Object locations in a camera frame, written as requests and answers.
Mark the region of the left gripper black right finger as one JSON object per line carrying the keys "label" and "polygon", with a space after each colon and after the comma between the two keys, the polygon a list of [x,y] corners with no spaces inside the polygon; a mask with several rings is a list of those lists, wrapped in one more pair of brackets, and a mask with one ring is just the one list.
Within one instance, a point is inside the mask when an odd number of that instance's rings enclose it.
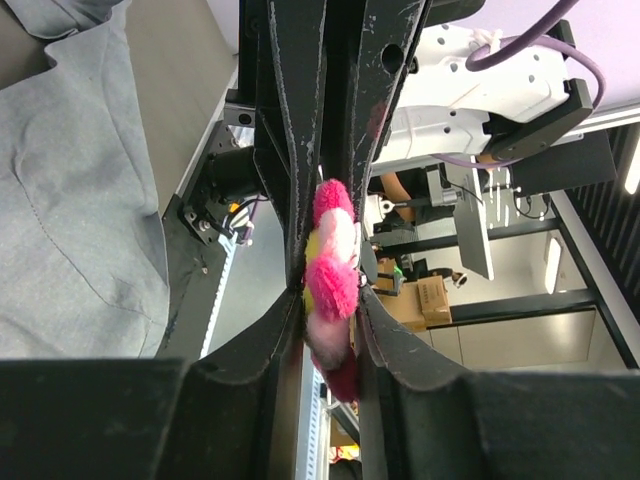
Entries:
{"label": "left gripper black right finger", "polygon": [[357,312],[368,479],[635,479],[639,376],[477,372],[398,323],[370,288]]}

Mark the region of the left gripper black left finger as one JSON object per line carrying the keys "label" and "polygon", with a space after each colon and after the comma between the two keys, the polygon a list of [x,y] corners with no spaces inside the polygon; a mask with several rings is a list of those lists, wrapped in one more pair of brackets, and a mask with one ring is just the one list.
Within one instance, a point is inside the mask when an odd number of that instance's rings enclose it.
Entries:
{"label": "left gripper black left finger", "polygon": [[291,479],[303,306],[286,290],[207,357],[6,361],[5,479]]}

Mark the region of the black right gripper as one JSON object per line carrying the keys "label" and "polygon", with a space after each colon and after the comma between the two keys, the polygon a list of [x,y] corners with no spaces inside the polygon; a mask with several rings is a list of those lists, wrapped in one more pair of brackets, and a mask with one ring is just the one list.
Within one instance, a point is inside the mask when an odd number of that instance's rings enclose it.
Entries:
{"label": "black right gripper", "polygon": [[[484,1],[330,1],[324,166],[353,200],[367,175],[418,31]],[[240,1],[237,103],[256,106],[255,162],[284,233],[285,278],[301,287],[312,226],[325,86],[324,1]]]}

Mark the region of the grey button-up shirt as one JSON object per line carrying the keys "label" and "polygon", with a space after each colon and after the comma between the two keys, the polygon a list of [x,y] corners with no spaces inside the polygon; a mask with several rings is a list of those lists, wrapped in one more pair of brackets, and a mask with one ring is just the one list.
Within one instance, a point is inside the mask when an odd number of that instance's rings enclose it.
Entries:
{"label": "grey button-up shirt", "polygon": [[48,69],[1,92],[1,354],[152,357],[165,236],[125,1],[13,1]]}

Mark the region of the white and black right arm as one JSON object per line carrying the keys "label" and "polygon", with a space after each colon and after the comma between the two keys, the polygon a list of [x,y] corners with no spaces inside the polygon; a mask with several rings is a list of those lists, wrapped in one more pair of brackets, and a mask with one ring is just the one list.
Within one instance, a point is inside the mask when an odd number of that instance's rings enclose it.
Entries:
{"label": "white and black right arm", "polygon": [[341,180],[365,213],[371,175],[425,156],[462,186],[463,265],[494,269],[479,203],[478,156],[506,166],[537,155],[599,103],[569,78],[579,59],[561,1],[519,37],[461,28],[476,1],[243,1],[233,99],[256,128],[254,160],[302,273],[317,180]]}

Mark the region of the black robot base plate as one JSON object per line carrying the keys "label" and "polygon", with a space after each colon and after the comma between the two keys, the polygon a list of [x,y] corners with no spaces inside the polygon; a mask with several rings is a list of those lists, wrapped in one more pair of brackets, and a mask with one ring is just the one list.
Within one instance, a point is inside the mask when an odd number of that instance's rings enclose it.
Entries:
{"label": "black robot base plate", "polygon": [[162,216],[169,317],[157,356],[199,359],[225,259],[220,238],[249,242],[256,207],[267,199],[253,160],[251,128],[217,121]]}

